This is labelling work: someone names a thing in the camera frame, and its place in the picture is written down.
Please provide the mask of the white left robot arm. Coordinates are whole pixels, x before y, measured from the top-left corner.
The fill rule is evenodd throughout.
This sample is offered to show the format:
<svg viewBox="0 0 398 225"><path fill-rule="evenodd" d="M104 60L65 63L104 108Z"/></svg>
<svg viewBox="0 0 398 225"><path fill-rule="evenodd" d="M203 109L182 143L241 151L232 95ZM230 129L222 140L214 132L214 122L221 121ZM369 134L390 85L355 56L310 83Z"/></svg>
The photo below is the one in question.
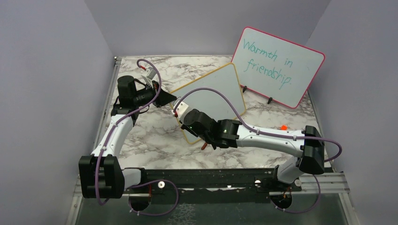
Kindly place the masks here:
<svg viewBox="0 0 398 225"><path fill-rule="evenodd" d="M177 97L160 88L155 80L147 80L137 90L137 79L125 75L117 80L118 97L111 111L111 121L104 137L88 156L78 162L81 191L84 198L121 198L131 187L135 192L147 188L147 179L140 169L124 171L118 157L127 135L134 127L141 110L149 105L162 107Z"/></svg>

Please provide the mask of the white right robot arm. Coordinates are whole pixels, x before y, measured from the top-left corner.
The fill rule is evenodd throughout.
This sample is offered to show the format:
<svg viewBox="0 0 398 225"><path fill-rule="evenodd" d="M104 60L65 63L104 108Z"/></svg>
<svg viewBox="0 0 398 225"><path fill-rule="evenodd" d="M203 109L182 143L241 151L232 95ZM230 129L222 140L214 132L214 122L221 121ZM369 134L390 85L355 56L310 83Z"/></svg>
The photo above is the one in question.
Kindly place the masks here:
<svg viewBox="0 0 398 225"><path fill-rule="evenodd" d="M304 173L320 175L325 172L324 143L319 140L315 127L306 126L304 131L287 132L261 127L245 127L239 120L214 120L197 109L183 109L175 112L181 128L201 138L214 149L255 147L275 150L291 155L285 163L278 165L271 177L271 186L284 190Z"/></svg>

